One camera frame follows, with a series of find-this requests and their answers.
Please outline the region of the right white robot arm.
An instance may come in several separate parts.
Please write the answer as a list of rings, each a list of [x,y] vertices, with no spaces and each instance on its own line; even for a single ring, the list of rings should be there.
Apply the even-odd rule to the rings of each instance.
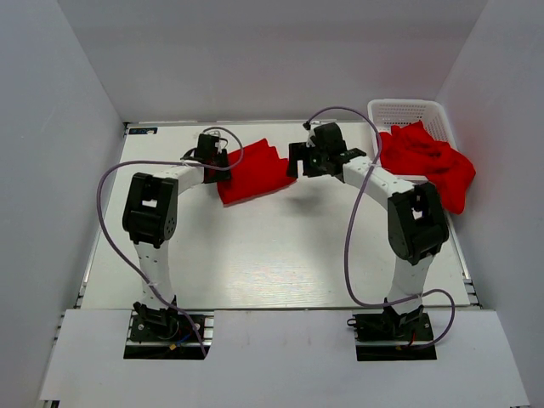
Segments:
[[[286,175],[330,175],[358,188],[357,202],[368,195],[387,212],[388,243],[395,255],[394,276],[384,298],[383,326],[393,338],[412,332],[422,318],[422,295],[428,270],[449,239],[439,193],[433,184],[415,184],[379,167],[361,149],[347,147],[335,122],[311,127],[304,142],[289,144]]]

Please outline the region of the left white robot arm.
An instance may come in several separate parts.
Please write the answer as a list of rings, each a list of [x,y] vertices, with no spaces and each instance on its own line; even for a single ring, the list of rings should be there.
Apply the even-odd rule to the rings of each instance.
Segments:
[[[178,224],[178,197],[197,185],[230,179],[225,144],[217,130],[202,133],[180,165],[135,173],[129,186],[122,227],[144,275],[143,298],[134,304],[134,311],[141,326],[163,340],[175,337],[181,326],[168,261],[169,240]]]

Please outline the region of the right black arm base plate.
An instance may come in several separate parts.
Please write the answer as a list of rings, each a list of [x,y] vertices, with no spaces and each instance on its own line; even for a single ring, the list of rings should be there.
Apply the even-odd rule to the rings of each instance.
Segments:
[[[433,328],[427,313],[399,330],[384,314],[354,314],[347,319],[354,330],[358,362],[394,362],[437,360]]]

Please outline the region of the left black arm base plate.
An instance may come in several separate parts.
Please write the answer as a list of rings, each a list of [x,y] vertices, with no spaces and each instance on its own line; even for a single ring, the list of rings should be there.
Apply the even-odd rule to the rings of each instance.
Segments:
[[[181,314],[159,325],[132,312],[127,330],[125,360],[204,360],[196,332]]]

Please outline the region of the red t shirt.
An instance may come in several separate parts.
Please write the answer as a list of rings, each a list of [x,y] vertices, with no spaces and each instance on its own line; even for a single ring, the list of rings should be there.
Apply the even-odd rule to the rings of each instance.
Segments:
[[[225,206],[235,205],[282,190],[297,180],[286,175],[288,159],[280,158],[267,139],[246,145],[240,164],[231,169],[231,179],[218,182],[217,189]]]

